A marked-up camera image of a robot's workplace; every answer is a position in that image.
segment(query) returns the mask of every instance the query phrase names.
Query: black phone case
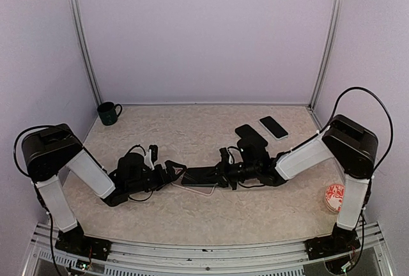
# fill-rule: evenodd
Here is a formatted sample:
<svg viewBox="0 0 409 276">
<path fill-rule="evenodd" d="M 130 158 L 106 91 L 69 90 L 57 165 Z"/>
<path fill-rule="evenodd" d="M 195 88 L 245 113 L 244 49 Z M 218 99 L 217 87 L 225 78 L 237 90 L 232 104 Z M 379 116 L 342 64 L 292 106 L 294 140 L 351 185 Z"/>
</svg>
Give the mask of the black phone case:
<svg viewBox="0 0 409 276">
<path fill-rule="evenodd" d="M 214 166 L 187 169 L 183 175 L 181 184 L 187 187 L 214 187 L 214 185 L 217 184 L 216 182 L 206 182 L 206 177 L 211 176 L 214 172 Z"/>
<path fill-rule="evenodd" d="M 262 137 L 257 131 L 255 131 L 255 129 L 253 129 L 248 124 L 237 127 L 235 132 L 242 139 L 244 139 L 246 137 L 255 137 L 255 138 L 258 138 L 258 141 L 260 143 L 262 143 L 264 147 L 267 147 L 267 145 L 268 145 L 267 140 L 264 137 Z"/>
</svg>

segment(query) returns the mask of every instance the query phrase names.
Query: beige floor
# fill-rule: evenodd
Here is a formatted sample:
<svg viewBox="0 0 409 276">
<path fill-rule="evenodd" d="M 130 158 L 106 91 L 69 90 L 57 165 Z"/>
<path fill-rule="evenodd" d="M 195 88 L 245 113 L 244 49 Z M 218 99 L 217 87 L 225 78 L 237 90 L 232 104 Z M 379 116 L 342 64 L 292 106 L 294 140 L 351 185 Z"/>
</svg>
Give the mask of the beige floor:
<svg viewBox="0 0 409 276">
<path fill-rule="evenodd" d="M 289 132 L 287 139 L 276 141 L 259 125 L 258 119 L 267 115 Z M 316 130 L 304 107 L 125 107 L 113 126 L 96 121 L 86 147 L 108 171 L 134 144 L 157 144 L 161 163 L 170 159 L 188 167 L 209 166 L 220 160 L 219 148 L 236 144 L 235 128 L 245 123 L 269 141 L 270 156 L 296 146 Z M 330 233 L 336 216 L 325 207 L 323 193 L 329 184 L 339 182 L 334 161 L 327 160 L 277 188 L 218 188 L 206 197 L 168 186 L 145 203 L 115 208 L 106 206 L 72 174 L 64 189 L 88 234 L 134 242 L 237 245 Z"/>
</svg>

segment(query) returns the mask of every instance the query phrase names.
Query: green mug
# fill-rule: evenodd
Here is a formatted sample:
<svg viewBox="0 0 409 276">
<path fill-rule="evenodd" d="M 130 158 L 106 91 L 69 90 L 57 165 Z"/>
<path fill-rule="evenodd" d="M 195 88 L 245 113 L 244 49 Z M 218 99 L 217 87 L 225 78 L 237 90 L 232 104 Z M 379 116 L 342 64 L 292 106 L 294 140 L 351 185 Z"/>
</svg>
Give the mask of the green mug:
<svg viewBox="0 0 409 276">
<path fill-rule="evenodd" d="M 120 107 L 119 113 L 116 113 L 117 107 Z M 98 111 L 101 122 L 105 126 L 111 126 L 117 122 L 118 117 L 121 115 L 122 106 L 118 103 L 115 105 L 113 102 L 104 102 L 101 103 L 96 110 Z"/>
</svg>

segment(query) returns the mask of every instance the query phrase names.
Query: lavender wall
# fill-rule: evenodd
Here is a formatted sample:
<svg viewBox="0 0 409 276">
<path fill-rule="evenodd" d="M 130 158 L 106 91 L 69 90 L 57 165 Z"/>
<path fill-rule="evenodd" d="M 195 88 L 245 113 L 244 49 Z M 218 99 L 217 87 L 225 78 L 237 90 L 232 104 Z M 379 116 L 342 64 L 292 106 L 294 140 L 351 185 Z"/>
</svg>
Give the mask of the lavender wall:
<svg viewBox="0 0 409 276">
<path fill-rule="evenodd" d="M 307 104 L 333 0 L 79 0 L 105 99 Z"/>
<path fill-rule="evenodd" d="M 367 214 L 378 220 L 398 275 L 409 270 L 409 0 L 344 0 L 339 29 L 316 109 L 325 122 L 338 94 L 350 86 L 373 90 L 389 108 L 396 129 L 389 157 L 374 179 Z M 379 154 L 389 140 L 387 119 L 363 93 L 349 93 L 339 112 L 372 129 Z"/>
<path fill-rule="evenodd" d="M 14 138 L 61 122 L 84 137 L 96 114 L 68 0 L 0 0 L 0 10 L 0 265 L 17 275 L 45 214 L 14 166 Z"/>
</svg>

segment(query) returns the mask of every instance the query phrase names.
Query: wire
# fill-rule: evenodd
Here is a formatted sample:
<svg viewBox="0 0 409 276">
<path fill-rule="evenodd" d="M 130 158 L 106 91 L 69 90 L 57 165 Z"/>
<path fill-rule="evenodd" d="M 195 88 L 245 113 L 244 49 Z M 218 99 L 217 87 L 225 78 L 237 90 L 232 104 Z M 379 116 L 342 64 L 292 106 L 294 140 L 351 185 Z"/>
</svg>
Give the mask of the wire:
<svg viewBox="0 0 409 276">
<path fill-rule="evenodd" d="M 352 86 L 352 87 L 346 89 L 345 91 L 343 91 L 343 92 L 338 96 L 338 98 L 337 98 L 337 100 L 336 100 L 336 102 L 335 102 L 334 108 L 332 109 L 331 116 L 330 116 L 329 120 L 327 121 L 327 123 L 325 124 L 325 126 L 321 129 L 320 133 L 321 133 L 322 131 L 324 131 L 324 130 L 329 126 L 329 124 L 331 124 L 331 121 L 332 121 L 332 119 L 334 118 L 335 111 L 337 110 L 338 103 L 339 103 L 339 101 L 341 100 L 341 98 L 342 98 L 345 94 L 347 94 L 347 92 L 349 92 L 349 91 L 354 91 L 354 90 L 356 90 L 356 91 L 363 91 L 363 92 L 366 92 L 366 93 L 370 94 L 370 95 L 381 105 L 381 107 L 382 107 L 383 110 L 385 111 L 386 116 L 387 116 L 388 121 L 389 121 L 389 127 L 390 127 L 389 145 L 388 145 L 388 148 L 386 149 L 385 153 L 384 153 L 383 156 L 381 157 L 381 159 L 380 159 L 380 160 L 378 161 L 378 163 L 375 165 L 375 167 L 374 167 L 374 169 L 373 169 L 373 171 L 375 172 L 376 169 L 379 167 L 379 165 L 383 162 L 383 160 L 385 160 L 386 156 L 389 154 L 389 151 L 390 151 L 390 149 L 391 149 L 391 147 L 392 147 L 392 143 L 393 143 L 393 140 L 394 140 L 394 126 L 393 126 L 392 118 L 390 117 L 390 114 L 389 114 L 388 109 L 387 109 L 386 106 L 383 104 L 383 102 L 380 100 L 380 98 L 377 97 L 372 91 L 370 91 L 370 90 L 368 90 L 368 89 L 366 89 L 366 88 L 360 87 L 360 86 Z"/>
<path fill-rule="evenodd" d="M 89 261 L 89 264 L 88 264 L 88 268 L 85 270 L 85 269 L 83 269 L 83 271 L 85 271 L 85 273 L 83 273 L 82 274 L 82 276 L 84 276 L 85 274 L 87 274 L 88 273 L 88 271 L 91 269 L 91 267 L 92 267 L 92 259 L 91 259 L 91 255 L 92 255 L 92 246 L 89 248 L 89 256 L 88 256 L 88 261 Z"/>
<path fill-rule="evenodd" d="M 239 186 L 241 186 L 242 188 L 261 188 L 261 187 L 265 187 L 266 185 L 251 185 L 251 186 L 247 186 L 247 185 L 242 185 L 240 182 L 237 182 L 237 184 Z"/>
<path fill-rule="evenodd" d="M 133 145 L 133 146 L 128 150 L 127 154 L 129 154 L 129 153 L 130 153 L 132 150 L 134 150 L 135 148 L 141 148 L 141 149 L 143 150 L 143 155 L 146 156 L 146 151 L 145 151 L 145 149 L 144 149 L 141 145 L 139 145 L 139 144 Z"/>
<path fill-rule="evenodd" d="M 352 261 L 355 259 L 355 247 L 352 246 Z"/>
<path fill-rule="evenodd" d="M 231 153 L 231 151 L 230 150 L 237 150 L 237 151 L 239 151 L 240 152 L 240 149 L 238 149 L 237 147 L 235 147 L 235 146 L 229 146 L 228 147 L 228 153 L 229 153 L 229 156 L 231 157 L 231 159 L 233 160 L 233 164 L 234 163 L 236 163 L 236 160 L 235 160 L 235 156 L 233 156 L 233 154 Z"/>
<path fill-rule="evenodd" d="M 136 201 L 136 202 L 138 202 L 138 203 L 143 203 L 144 201 L 147 201 L 149 198 L 151 198 L 152 197 L 152 194 L 153 194 L 153 190 L 151 191 L 151 194 L 147 197 L 147 198 L 145 198 L 145 199 L 134 199 L 134 198 L 132 198 L 130 195 L 128 195 L 128 198 L 131 200 L 131 201 Z"/>
<path fill-rule="evenodd" d="M 15 139 L 15 141 L 14 141 L 14 145 L 13 145 L 13 159 L 14 159 L 14 164 L 15 164 L 16 168 L 20 171 L 20 173 L 22 173 L 24 176 L 30 178 L 30 176 L 28 175 L 28 173 L 26 173 L 26 172 L 24 172 L 24 171 L 22 170 L 22 168 L 21 168 L 20 165 L 19 165 L 19 161 L 17 160 L 16 151 L 17 151 L 17 144 L 19 143 L 19 139 L 20 139 L 24 134 L 26 134 L 26 133 L 29 132 L 29 131 L 36 130 L 36 129 L 44 129 L 44 128 L 55 128 L 55 129 L 58 129 L 58 130 L 62 130 L 62 131 L 64 131 L 64 132 L 68 132 L 72 137 L 74 137 L 74 139 L 76 139 L 76 140 L 81 144 L 82 149 L 94 160 L 94 162 L 95 162 L 101 169 L 103 169 L 103 167 L 101 166 L 101 164 L 99 164 L 99 162 L 96 160 L 96 158 L 89 152 L 88 149 L 85 148 L 85 146 L 83 145 L 82 141 L 81 141 L 71 130 L 67 130 L 67 129 L 64 129 L 64 128 L 62 128 L 62 127 L 55 126 L 55 125 L 38 125 L 38 126 L 32 126 L 32 127 L 30 127 L 30 128 L 27 128 L 27 129 L 21 131 L 20 134 L 16 137 L 16 139 Z"/>
<path fill-rule="evenodd" d="M 361 217 L 361 219 L 362 219 L 362 243 L 361 243 L 361 245 L 360 245 L 360 252 L 359 252 L 359 255 L 358 255 L 357 260 L 355 261 L 355 263 L 353 264 L 353 266 L 352 266 L 349 270 L 346 271 L 346 273 L 349 273 L 350 271 L 352 271 L 352 270 L 358 265 L 358 262 L 359 262 L 359 260 L 360 260 L 360 258 L 361 258 L 361 256 L 362 256 L 362 253 L 364 252 L 365 223 L 366 223 L 366 221 L 365 221 L 364 214 L 363 214 L 362 212 L 363 212 L 363 210 L 361 210 L 361 212 L 360 212 L 360 217 Z"/>
<path fill-rule="evenodd" d="M 54 229 L 54 221 L 52 219 L 52 215 L 50 213 L 50 210 L 48 208 L 45 208 L 47 210 L 48 215 L 50 216 L 50 248 L 51 248 L 51 258 L 52 258 L 52 263 L 54 264 L 54 267 L 56 268 L 57 274 L 59 276 L 62 276 L 61 272 L 58 270 L 58 265 L 56 262 L 56 257 L 54 255 L 54 247 L 52 246 L 52 231 Z"/>
</svg>

